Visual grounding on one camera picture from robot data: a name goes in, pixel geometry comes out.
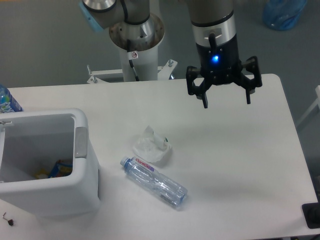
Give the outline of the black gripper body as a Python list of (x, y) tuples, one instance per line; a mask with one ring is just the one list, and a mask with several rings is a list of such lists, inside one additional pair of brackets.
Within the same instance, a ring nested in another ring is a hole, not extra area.
[(203, 77), (201, 86), (240, 84), (242, 68), (236, 36), (214, 49), (199, 44), (196, 49), (200, 60), (199, 74)]

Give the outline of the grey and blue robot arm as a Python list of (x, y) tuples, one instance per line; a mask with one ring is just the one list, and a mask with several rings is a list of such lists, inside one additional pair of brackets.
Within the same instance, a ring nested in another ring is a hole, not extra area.
[[(256, 56), (239, 58), (233, 3), (230, 0), (188, 0), (186, 2), (200, 67), (188, 66), (189, 95), (208, 106), (211, 86), (234, 83), (249, 97), (262, 86)], [(79, 8), (91, 28), (108, 30), (122, 55), (121, 68), (126, 82), (157, 80), (158, 56), (145, 53), (157, 49), (164, 38), (161, 19), (151, 13), (148, 0), (82, 0)]]

